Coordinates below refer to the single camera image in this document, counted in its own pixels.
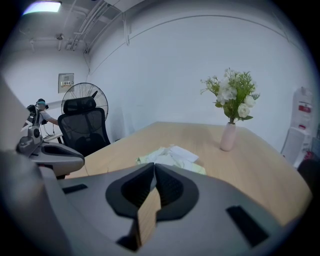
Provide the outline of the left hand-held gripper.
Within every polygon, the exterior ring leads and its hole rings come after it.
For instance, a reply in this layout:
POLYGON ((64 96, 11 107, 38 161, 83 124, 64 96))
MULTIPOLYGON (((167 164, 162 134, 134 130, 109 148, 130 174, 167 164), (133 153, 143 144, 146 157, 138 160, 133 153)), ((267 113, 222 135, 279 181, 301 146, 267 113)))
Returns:
POLYGON ((27 107, 29 116, 21 131, 16 151, 29 157, 38 166, 53 170, 55 175, 67 175, 85 165, 85 157, 78 151, 60 143, 42 143, 40 112, 35 105, 27 107))

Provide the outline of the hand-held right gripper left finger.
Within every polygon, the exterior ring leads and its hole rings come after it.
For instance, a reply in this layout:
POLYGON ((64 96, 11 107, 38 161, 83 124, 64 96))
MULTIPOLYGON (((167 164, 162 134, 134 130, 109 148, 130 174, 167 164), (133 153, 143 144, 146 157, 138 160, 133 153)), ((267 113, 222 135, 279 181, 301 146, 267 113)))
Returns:
POLYGON ((153 164, 60 180, 70 203, 111 241, 131 251, 156 230, 157 190, 153 164))

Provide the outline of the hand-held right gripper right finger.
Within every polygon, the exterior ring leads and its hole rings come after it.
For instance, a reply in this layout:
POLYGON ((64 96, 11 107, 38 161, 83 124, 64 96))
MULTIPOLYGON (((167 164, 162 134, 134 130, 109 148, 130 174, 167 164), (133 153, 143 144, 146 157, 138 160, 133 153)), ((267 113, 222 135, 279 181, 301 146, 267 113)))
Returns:
POLYGON ((281 225, 233 185, 156 164, 161 209, 141 256, 265 256, 281 225))

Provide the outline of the green tissue pack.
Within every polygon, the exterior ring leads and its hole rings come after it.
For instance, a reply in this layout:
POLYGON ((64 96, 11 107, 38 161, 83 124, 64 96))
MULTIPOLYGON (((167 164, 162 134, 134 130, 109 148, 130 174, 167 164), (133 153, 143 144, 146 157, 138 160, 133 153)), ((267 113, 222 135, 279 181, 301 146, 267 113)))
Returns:
MULTIPOLYGON (((136 163, 139 164, 147 164, 147 163, 154 163, 154 162, 150 162, 149 160, 147 160, 146 156, 139 156, 135 161, 136 163)), ((194 163, 189 163, 187 164, 186 162, 184 163, 184 165, 181 163, 179 165, 170 165, 170 166, 174 166, 174 167, 178 167, 181 169, 185 169, 194 173, 198 173, 198 174, 202 174, 202 175, 206 175, 206 171, 205 168, 196 164, 196 161, 194 163)))

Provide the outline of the black mesh office chair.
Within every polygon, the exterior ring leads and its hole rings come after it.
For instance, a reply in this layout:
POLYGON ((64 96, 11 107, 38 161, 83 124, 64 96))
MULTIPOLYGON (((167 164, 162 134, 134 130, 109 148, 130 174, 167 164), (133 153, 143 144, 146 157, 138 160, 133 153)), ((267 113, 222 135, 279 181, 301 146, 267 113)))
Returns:
POLYGON ((105 111, 92 96, 68 99, 57 119, 64 144, 87 157, 110 145, 105 111))

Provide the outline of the wooden table with white legs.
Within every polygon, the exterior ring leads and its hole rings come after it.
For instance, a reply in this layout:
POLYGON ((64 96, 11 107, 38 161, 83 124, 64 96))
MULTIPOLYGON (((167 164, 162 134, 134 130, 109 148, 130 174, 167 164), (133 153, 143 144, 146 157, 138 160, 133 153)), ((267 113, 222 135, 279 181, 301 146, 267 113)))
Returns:
POLYGON ((272 214, 281 226, 301 216, 312 192, 297 170, 266 141, 244 127, 236 129, 231 151, 220 149, 222 125, 155 122, 85 158, 76 177, 131 167, 136 158, 176 145, 198 156, 206 174, 236 187, 272 214))

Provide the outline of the black standing fan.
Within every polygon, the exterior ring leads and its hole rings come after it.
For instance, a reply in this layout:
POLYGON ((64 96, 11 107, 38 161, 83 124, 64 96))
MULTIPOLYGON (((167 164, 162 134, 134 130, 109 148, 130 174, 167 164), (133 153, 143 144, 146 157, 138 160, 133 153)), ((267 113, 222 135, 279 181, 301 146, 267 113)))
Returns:
POLYGON ((96 107, 104 110, 104 119, 109 113, 109 104, 104 92, 96 85, 89 82, 81 82, 70 87, 64 94, 61 102, 61 113, 64 114, 64 105, 67 100, 77 100, 80 98, 92 97, 96 107))

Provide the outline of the pink vase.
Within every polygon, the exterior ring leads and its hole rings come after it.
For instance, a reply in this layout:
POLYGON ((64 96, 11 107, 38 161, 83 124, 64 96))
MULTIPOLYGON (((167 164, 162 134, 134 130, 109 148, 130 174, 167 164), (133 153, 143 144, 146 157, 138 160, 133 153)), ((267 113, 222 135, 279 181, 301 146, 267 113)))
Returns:
POLYGON ((229 152, 234 146, 236 138, 236 125, 228 122, 223 130, 220 141, 220 149, 229 152))

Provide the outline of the white water dispenser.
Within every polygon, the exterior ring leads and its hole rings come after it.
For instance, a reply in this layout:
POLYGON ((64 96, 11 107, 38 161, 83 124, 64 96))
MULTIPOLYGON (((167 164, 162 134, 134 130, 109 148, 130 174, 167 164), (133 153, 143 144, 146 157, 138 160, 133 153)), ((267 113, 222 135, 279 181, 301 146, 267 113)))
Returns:
POLYGON ((290 127, 281 154, 297 169, 304 160, 307 151, 311 148, 311 143, 312 136, 310 133, 299 128, 290 127))

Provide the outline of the white flower bouquet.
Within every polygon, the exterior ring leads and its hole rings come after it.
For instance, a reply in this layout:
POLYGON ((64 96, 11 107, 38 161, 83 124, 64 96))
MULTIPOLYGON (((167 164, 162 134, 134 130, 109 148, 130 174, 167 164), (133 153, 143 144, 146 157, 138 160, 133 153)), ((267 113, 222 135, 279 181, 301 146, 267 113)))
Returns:
POLYGON ((200 93, 214 94, 213 104, 223 110, 230 124, 253 119, 251 109, 256 105, 260 94, 257 93, 257 84, 249 71, 227 68, 222 79, 214 75, 200 82, 205 85, 200 93))

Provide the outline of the ceiling light panel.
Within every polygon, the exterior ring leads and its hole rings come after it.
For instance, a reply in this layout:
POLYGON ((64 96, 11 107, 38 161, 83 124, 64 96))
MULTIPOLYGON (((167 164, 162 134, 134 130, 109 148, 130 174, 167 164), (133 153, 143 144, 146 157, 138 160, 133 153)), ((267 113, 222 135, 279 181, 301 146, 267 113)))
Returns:
POLYGON ((36 1, 30 4, 24 11, 23 15, 33 14, 33 13, 41 13, 41 12, 49 12, 49 13, 56 13, 59 11, 61 7, 60 1, 36 1))

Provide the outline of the grey wall electrical box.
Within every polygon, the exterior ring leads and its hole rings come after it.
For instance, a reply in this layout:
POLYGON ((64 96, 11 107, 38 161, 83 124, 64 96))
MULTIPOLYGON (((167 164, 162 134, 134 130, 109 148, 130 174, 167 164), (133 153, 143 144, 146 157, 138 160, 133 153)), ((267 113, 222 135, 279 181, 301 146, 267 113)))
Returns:
POLYGON ((58 74, 58 93, 67 92, 74 85, 74 73, 58 74))

